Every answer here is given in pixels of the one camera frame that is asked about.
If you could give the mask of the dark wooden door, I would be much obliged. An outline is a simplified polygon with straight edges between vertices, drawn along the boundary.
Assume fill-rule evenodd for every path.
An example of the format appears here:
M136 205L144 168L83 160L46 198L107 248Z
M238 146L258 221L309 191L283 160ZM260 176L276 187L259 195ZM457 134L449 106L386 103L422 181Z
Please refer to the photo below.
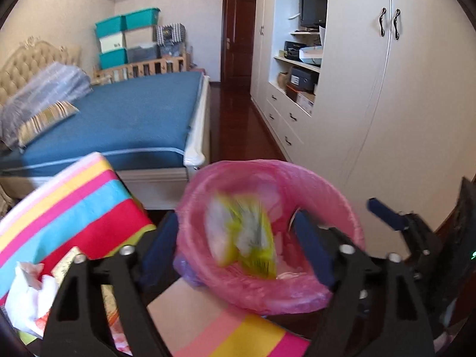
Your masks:
M220 81L227 90L250 89L256 0L223 0Z

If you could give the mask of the teal storage bin right top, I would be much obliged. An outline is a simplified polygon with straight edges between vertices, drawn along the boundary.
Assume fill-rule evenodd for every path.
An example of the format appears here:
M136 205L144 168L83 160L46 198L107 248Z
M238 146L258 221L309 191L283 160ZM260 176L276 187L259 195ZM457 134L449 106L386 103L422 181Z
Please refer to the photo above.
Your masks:
M157 7L150 7L125 14L126 28L128 31L142 27L156 26L159 21L161 10Z

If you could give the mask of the striped colourful table cloth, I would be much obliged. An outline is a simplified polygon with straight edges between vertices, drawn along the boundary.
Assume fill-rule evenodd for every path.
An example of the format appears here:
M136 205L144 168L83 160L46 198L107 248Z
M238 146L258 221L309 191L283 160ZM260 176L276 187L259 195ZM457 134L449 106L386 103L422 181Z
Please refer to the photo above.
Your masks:
M98 152L54 176L1 220L1 299L21 262L52 274L78 248L89 259L135 245L155 226ZM309 342L178 280L149 306L173 356L302 356Z

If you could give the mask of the pink trash bag bin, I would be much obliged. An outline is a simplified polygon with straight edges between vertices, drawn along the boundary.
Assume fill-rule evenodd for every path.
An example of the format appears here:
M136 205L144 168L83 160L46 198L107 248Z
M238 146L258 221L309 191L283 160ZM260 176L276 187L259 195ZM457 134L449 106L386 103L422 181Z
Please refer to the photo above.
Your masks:
M306 168L271 159L208 165L179 202L173 265L189 284L256 314L322 309L331 294L290 227L300 209L364 246L348 201Z

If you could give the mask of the teal storage bin lower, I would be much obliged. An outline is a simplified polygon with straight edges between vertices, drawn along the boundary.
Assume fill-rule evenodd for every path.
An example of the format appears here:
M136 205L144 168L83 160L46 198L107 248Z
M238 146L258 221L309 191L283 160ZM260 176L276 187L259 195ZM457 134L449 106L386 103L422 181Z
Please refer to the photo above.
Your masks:
M117 48L115 50L99 54L100 69L114 68L127 64L127 50Z

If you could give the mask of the wooden crib rail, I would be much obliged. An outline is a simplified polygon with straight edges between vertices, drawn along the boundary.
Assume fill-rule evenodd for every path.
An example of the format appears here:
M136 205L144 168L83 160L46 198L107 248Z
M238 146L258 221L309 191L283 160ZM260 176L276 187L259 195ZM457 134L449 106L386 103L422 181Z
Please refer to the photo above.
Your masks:
M113 68L95 70L93 77L99 84L124 82L143 76L154 76L167 73L181 73L190 69L190 54L180 57L166 56L155 60L120 65Z

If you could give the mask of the grey patterned pillow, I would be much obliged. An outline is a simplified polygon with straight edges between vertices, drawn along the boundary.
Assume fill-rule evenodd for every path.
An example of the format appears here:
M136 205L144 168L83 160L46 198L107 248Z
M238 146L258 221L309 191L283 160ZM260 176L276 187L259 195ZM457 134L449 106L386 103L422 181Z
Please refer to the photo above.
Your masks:
M81 68L53 62L1 106L1 141L16 148L24 122L58 101L73 102L90 91L90 77Z

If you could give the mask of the bed with blue sheet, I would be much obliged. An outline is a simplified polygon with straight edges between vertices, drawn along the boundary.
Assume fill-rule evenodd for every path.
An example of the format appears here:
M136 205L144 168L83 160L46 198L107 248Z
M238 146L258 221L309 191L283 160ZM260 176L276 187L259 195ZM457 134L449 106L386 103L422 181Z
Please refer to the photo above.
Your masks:
M175 209L207 165L210 80L201 72L145 76L92 89L78 112L25 150L1 154L1 185L23 199L61 170L101 153L146 209Z

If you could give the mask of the yellow green snack wrapper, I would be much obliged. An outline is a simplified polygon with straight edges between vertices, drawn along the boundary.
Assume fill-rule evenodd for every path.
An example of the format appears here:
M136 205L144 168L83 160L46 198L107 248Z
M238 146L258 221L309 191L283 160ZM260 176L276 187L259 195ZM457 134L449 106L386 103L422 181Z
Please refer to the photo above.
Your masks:
M277 253L269 216L254 195L218 193L208 204L204 229L214 261L237 263L262 279L277 276Z

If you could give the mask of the black television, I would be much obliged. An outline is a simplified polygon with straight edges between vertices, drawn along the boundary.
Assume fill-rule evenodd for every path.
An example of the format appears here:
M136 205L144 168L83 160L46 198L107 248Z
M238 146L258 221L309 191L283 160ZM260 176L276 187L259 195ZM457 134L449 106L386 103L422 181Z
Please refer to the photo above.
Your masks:
M328 0L299 0L301 27L318 29L325 27Z

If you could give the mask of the white tissue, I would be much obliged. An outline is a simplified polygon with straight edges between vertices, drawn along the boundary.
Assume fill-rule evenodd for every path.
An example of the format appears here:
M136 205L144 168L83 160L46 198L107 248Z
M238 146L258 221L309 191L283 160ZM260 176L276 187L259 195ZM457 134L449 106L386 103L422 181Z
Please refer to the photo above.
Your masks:
M59 289L53 276L40 276L42 271L42 264L18 262L5 303L11 325L40 339Z

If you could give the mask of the beige tufted headboard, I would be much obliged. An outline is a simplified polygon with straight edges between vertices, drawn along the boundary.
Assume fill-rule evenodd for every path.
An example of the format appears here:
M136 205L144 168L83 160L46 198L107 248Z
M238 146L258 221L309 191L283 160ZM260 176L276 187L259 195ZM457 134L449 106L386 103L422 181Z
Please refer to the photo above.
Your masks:
M56 47L30 36L13 52L1 67L1 106L23 88L36 74L54 62L63 65L81 65L80 46Z

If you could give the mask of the black safe box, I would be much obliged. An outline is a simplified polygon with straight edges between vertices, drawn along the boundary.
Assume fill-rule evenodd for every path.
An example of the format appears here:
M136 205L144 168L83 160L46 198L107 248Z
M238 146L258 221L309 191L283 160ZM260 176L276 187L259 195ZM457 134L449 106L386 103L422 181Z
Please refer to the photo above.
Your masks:
M313 93L319 81L319 74L309 69L294 66L290 70L289 82L301 91Z

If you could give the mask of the teal storage bin left top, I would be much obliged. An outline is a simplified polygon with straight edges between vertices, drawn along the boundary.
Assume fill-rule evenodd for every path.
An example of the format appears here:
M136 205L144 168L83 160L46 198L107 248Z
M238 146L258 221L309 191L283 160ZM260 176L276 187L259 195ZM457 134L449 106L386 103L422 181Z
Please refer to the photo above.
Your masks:
M99 39L118 32L124 32L126 29L126 19L123 15L107 18L95 24L96 36Z

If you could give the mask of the checkered bag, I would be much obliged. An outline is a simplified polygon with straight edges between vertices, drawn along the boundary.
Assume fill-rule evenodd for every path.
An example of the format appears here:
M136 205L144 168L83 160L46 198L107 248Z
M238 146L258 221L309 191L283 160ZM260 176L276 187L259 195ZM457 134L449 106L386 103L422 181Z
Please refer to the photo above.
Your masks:
M156 41L161 46L175 43L185 43L186 28L181 23L157 26Z

